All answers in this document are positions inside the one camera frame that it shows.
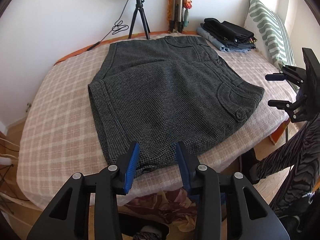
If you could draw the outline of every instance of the tripod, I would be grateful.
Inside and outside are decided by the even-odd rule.
[[[149,29],[146,15],[144,14],[143,2],[144,2],[144,0],[137,0],[137,2],[136,2],[136,8],[133,13],[132,22],[131,22],[130,31],[129,31],[129,39],[131,39],[132,31],[133,31],[133,27],[134,27],[134,22],[136,21],[137,13],[139,11],[140,15],[141,15],[144,33],[146,34],[147,40],[150,40],[150,36],[149,36],[150,29]]]

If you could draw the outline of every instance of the striped pillow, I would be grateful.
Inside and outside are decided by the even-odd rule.
[[[250,0],[245,28],[252,31],[258,41],[263,41],[256,43],[257,49],[268,51],[267,59],[276,68],[281,69],[283,64],[295,65],[290,39],[282,20],[259,0]]]

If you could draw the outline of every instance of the wooden floor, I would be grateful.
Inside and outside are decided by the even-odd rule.
[[[5,137],[4,135],[0,134],[0,137],[6,138],[7,140],[19,145],[22,131],[24,127],[24,122],[20,123],[8,130],[8,134]],[[290,123],[289,125],[289,138],[293,136],[297,132],[294,125]],[[264,139],[261,141],[258,145],[254,147],[257,158],[263,159],[267,155],[269,155],[271,152],[273,152],[275,149],[280,147],[285,143],[284,135],[281,137],[281,139],[278,141],[276,145],[273,145],[273,143],[269,140],[269,138]],[[4,142],[0,140],[0,144],[3,146],[6,146],[7,148],[10,148],[12,150],[19,150],[19,147],[13,146],[10,143]],[[3,154],[10,154],[15,157],[19,156],[18,152],[13,152],[11,150],[5,149],[4,147],[0,146],[0,155]],[[26,199],[26,197],[23,195],[21,190],[19,189],[18,185],[16,184],[16,174],[17,174],[17,162],[13,162],[14,166],[10,168],[8,174],[5,176],[6,181],[9,185],[2,184],[0,186],[0,191],[6,193],[7,195],[10,195],[12,197],[18,197],[21,199]],[[234,161],[223,173],[225,174],[232,174],[235,171],[239,171],[239,162],[238,160]],[[10,213],[8,208],[6,206],[3,206],[4,204],[0,203],[0,209],[6,210],[6,212],[9,214],[10,224],[13,228],[13,230],[17,233],[17,235],[22,239],[25,240],[27,238],[27,235],[32,227],[32,225],[36,222],[37,218],[40,216],[41,211],[35,210],[33,208],[28,208],[21,206],[17,203],[7,203],[10,210],[13,212]],[[90,215],[89,215],[89,239],[94,239],[94,231],[93,231],[93,216],[94,216],[94,208],[90,208]],[[193,236],[193,233],[182,233],[180,232],[176,227],[170,228],[170,237],[168,237],[168,240],[191,240]],[[221,239],[226,239],[226,223],[222,224],[222,237]]]

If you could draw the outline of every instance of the metal bolt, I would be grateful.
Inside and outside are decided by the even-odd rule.
[[[26,113],[29,112],[30,108],[31,108],[32,104],[31,103],[27,103],[27,109],[26,109]]]
[[[236,172],[236,173],[235,173],[235,177],[236,177],[237,179],[242,179],[242,178],[243,178],[243,174],[242,174],[241,172]]]
[[[79,179],[79,178],[81,178],[81,173],[79,173],[79,172],[74,173],[74,174],[72,175],[72,178],[73,178],[73,179]]]
[[[208,169],[208,167],[205,166],[205,165],[203,165],[203,164],[200,164],[200,165],[198,166],[198,169],[199,169],[200,171],[206,171],[206,170]]]
[[[108,170],[109,170],[109,171],[116,171],[117,169],[118,169],[117,165],[110,165],[110,166],[108,167]]]

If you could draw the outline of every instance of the mattress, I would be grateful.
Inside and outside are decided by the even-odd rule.
[[[167,35],[157,34],[151,38]],[[108,50],[109,43],[53,66],[33,101],[20,142],[17,183],[25,196],[39,208],[47,206],[73,173],[89,175],[108,165],[99,144],[87,88]],[[288,119],[284,111],[269,107],[268,100],[295,101],[295,92],[285,81],[265,80],[266,74],[277,70],[258,52],[216,51],[245,81],[265,89],[262,101],[245,125],[199,156],[201,163],[220,172]],[[176,190],[181,186],[177,165],[142,174],[134,180],[129,194],[117,196],[118,205],[138,196]]]

